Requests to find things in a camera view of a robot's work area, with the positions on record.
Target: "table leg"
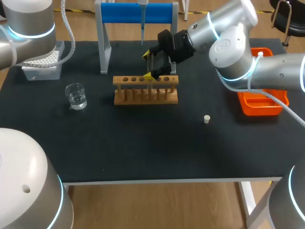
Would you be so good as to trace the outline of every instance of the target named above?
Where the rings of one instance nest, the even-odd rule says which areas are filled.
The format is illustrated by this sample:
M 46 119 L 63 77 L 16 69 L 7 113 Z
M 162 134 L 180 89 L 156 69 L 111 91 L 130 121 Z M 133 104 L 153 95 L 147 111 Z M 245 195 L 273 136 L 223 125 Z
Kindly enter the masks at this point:
M 268 200 L 270 192 L 277 182 L 273 182 L 268 188 L 262 199 L 256 205 L 250 181 L 238 182 L 239 189 L 242 195 L 244 211 L 246 214 L 246 224 L 248 229 L 258 229 L 260 225 L 268 218 Z

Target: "black table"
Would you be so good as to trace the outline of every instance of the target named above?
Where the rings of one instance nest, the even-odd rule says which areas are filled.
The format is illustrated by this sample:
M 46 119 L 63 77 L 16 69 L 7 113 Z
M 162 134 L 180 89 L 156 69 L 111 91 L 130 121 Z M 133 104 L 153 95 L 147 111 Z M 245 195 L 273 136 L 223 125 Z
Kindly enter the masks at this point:
M 179 64 L 179 104 L 114 106 L 114 75 L 143 75 L 142 55 L 156 42 L 112 42 L 107 75 L 100 75 L 97 42 L 78 42 L 57 81 L 26 80 L 12 67 L 0 91 L 0 127 L 23 131 L 44 149 L 65 183 L 241 180 L 283 176 L 303 154 L 304 129 L 288 113 L 247 117 L 210 64 L 196 53 Z M 278 39 L 252 47 L 284 53 Z M 65 53 L 70 49 L 66 43 Z M 64 89 L 82 83 L 87 107 L 69 109 Z M 289 92 L 305 117 L 305 98 Z M 210 115 L 208 125 L 203 116 Z

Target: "test tube rack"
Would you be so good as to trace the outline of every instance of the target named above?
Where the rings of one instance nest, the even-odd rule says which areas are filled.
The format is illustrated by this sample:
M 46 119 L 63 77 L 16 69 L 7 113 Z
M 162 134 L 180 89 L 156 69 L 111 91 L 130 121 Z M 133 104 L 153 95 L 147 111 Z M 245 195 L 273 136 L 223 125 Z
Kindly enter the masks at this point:
M 178 84 L 177 75 L 161 75 L 157 80 L 146 79 L 143 76 L 114 76 L 113 85 L 117 86 L 114 105 L 177 104 Z M 122 86 L 145 88 L 123 89 Z

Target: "small white cap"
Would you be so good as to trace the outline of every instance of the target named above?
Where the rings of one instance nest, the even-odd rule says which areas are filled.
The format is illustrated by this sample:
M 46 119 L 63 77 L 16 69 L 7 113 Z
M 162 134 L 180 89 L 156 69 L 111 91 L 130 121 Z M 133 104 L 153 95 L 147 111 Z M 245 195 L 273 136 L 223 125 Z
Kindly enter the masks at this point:
M 205 124 L 208 124 L 209 121 L 210 121 L 210 119 L 211 119 L 211 117 L 210 117 L 209 115 L 205 115 L 205 116 L 203 117 L 203 119 L 204 119 L 204 123 L 205 123 Z

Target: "cable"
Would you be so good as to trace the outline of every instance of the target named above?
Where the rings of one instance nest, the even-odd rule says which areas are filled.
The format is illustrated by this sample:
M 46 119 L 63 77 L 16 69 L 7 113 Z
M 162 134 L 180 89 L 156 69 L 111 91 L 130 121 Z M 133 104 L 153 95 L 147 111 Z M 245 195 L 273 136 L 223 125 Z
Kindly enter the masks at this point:
M 65 23 L 65 26 L 68 30 L 68 33 L 69 33 L 70 39 L 71 39 L 71 49 L 70 49 L 69 54 L 65 58 L 63 58 L 62 60 L 60 60 L 56 63 L 51 63 L 51 64 L 21 63 L 21 64 L 19 64 L 20 66 L 26 66 L 26 67 L 32 67 L 32 68 L 51 68 L 51 67 L 61 65 L 65 62 L 67 62 L 72 57 L 72 55 L 74 54 L 74 51 L 75 51 L 75 39 L 74 39 L 70 24 L 69 24 L 68 19 L 67 19 L 65 5 L 66 5 L 66 0 L 61 0 L 62 19 L 63 19 L 63 22 Z
M 225 81 L 224 81 L 224 78 L 222 75 L 220 75 L 220 73 L 217 71 L 217 74 L 221 80 L 221 82 L 223 83 L 223 85 L 229 89 L 230 91 L 233 91 L 233 92 L 251 92 L 251 93 L 260 93 L 260 94 L 263 94 L 264 96 L 272 99 L 274 102 L 276 102 L 277 104 L 279 104 L 280 106 L 282 106 L 299 124 L 301 124 L 303 127 L 305 127 L 305 121 L 300 118 L 293 110 L 291 110 L 286 104 L 284 104 L 281 100 L 279 100 L 278 98 L 274 97 L 273 95 L 267 93 L 267 92 L 264 92 L 262 90 L 258 90 L 258 89 L 251 89 L 250 88 L 250 84 L 251 84 L 251 78 L 252 78 L 252 75 L 254 73 L 255 69 L 250 73 L 251 75 L 249 76 L 249 79 L 248 79 L 248 89 L 235 89 L 235 88 L 232 88 L 230 87 Z

